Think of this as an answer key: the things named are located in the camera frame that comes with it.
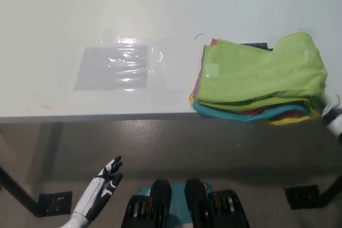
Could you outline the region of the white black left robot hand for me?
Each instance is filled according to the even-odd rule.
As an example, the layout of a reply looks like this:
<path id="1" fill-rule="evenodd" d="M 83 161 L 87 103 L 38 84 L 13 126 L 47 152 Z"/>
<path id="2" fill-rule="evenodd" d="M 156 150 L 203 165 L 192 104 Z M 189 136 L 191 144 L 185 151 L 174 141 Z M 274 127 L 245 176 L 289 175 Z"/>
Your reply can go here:
<path id="1" fill-rule="evenodd" d="M 117 156 L 101 169 L 83 192 L 74 213 L 80 214 L 90 222 L 94 221 L 123 178 L 123 175 L 118 173 L 121 166 L 121 156 Z"/>

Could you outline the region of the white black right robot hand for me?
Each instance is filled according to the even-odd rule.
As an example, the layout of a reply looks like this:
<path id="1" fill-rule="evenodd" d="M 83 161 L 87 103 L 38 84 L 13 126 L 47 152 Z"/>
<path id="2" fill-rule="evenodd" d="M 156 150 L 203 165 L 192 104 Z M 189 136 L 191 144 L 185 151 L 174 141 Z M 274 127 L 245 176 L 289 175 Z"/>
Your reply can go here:
<path id="1" fill-rule="evenodd" d="M 336 140 L 341 143 L 341 99 L 339 94 L 336 94 L 335 98 L 326 96 L 324 104 L 321 119 Z"/>

